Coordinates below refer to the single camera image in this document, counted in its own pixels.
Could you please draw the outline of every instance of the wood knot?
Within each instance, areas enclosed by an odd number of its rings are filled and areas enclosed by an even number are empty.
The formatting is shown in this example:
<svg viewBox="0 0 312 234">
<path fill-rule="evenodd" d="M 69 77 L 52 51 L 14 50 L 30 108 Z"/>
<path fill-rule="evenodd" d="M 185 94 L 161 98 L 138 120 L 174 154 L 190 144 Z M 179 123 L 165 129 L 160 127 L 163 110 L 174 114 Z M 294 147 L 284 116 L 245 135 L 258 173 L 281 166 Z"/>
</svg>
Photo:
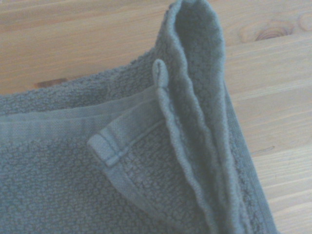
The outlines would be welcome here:
<svg viewBox="0 0 312 234">
<path fill-rule="evenodd" d="M 292 34 L 292 32 L 293 32 L 292 29 L 289 30 L 288 28 L 284 28 L 284 27 L 272 27 L 272 28 L 268 28 L 260 32 L 260 34 L 255 40 L 257 41 L 257 40 L 278 38 L 278 37 L 290 35 Z"/>
<path fill-rule="evenodd" d="M 312 12 L 307 12 L 299 17 L 299 26 L 304 31 L 312 31 Z"/>
<path fill-rule="evenodd" d="M 253 42 L 287 36 L 293 33 L 294 25 L 287 21 L 261 20 L 250 23 L 240 30 L 243 42 Z"/>
</svg>

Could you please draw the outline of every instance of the light wood surface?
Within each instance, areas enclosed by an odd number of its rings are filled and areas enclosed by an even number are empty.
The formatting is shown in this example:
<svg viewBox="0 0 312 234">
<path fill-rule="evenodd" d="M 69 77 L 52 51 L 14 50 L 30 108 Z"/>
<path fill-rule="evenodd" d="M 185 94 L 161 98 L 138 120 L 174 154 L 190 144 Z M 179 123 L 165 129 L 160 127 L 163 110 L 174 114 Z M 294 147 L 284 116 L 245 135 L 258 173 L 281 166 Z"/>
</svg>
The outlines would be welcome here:
<svg viewBox="0 0 312 234">
<path fill-rule="evenodd" d="M 9 94 L 129 63 L 153 47 L 173 0 L 0 2 L 0 94 Z M 277 227 L 311 234 L 312 2 L 209 2 L 226 39 L 225 79 Z"/>
</svg>

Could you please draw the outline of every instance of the gray towel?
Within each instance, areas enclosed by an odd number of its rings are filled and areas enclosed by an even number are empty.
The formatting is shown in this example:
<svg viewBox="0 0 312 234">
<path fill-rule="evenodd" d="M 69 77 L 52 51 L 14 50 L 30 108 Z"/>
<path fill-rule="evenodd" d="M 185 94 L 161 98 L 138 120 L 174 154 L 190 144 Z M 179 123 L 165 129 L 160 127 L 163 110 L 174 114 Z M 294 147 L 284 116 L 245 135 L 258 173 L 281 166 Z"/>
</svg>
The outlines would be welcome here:
<svg viewBox="0 0 312 234">
<path fill-rule="evenodd" d="M 0 96 L 0 233 L 275 234 L 205 0 L 127 66 Z"/>
</svg>

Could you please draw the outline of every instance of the terry cloth texture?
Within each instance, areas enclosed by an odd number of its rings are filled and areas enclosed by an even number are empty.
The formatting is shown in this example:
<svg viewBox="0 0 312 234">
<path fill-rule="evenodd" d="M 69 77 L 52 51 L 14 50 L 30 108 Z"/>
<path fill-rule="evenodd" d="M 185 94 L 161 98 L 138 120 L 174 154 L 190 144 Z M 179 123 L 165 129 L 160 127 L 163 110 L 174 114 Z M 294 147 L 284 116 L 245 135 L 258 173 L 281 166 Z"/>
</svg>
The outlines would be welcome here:
<svg viewBox="0 0 312 234">
<path fill-rule="evenodd" d="M 276 234 L 205 0 L 127 66 L 0 96 L 0 233 Z"/>
</svg>

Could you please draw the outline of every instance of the wooden table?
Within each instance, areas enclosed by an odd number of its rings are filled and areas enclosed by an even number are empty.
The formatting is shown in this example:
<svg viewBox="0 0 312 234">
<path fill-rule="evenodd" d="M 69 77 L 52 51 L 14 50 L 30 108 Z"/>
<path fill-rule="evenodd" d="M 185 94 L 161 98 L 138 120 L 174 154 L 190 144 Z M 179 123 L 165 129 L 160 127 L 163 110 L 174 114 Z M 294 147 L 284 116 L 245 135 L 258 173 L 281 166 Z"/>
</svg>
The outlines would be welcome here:
<svg viewBox="0 0 312 234">
<path fill-rule="evenodd" d="M 173 0 L 0 0 L 0 94 L 125 65 Z M 215 0 L 226 82 L 278 229 L 312 233 L 312 2 Z"/>
</svg>

